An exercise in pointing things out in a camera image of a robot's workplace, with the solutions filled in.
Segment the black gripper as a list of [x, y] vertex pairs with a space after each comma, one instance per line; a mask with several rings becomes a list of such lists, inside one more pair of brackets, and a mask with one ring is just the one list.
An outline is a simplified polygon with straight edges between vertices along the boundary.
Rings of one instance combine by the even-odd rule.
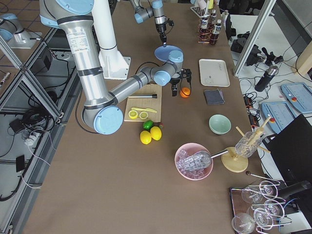
[[177, 96], [177, 85], [181, 82], [182, 79], [183, 79], [183, 76], [181, 72], [178, 72], [172, 76], [170, 83], [172, 85], [171, 90], [172, 90], [173, 97]]
[[162, 46], [166, 47], [167, 46], [166, 23], [156, 24], [156, 30], [160, 34], [159, 37], [162, 42]]

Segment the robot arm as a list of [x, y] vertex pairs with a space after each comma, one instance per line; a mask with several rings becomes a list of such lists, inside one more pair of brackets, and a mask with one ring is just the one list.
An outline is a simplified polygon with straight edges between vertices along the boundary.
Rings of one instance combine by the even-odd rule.
[[123, 113], [117, 105], [121, 101], [150, 82], [164, 86], [181, 72], [183, 52], [164, 46], [162, 66], [142, 68], [108, 90], [105, 78], [129, 67], [117, 49], [108, 1], [42, 0], [39, 6], [41, 22], [66, 34], [86, 96], [82, 119], [97, 133], [109, 135], [120, 128]]
[[161, 0], [155, 0], [151, 3], [151, 6], [147, 8], [141, 6], [139, 0], [130, 0], [130, 3], [135, 11], [134, 17], [138, 24], [141, 24], [150, 18], [154, 18], [156, 30], [159, 33], [162, 46], [166, 47], [166, 30], [169, 19], [164, 14], [163, 2]]

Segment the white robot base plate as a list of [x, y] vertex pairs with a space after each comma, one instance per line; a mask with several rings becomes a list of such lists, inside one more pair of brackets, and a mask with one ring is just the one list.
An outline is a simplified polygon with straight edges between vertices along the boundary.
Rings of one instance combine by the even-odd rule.
[[120, 69], [115, 72], [111, 72], [108, 70], [107, 74], [104, 74], [105, 79], [113, 79], [113, 80], [126, 80], [128, 77], [129, 67], [131, 63], [130, 57], [123, 57], [126, 65], [122, 65]]

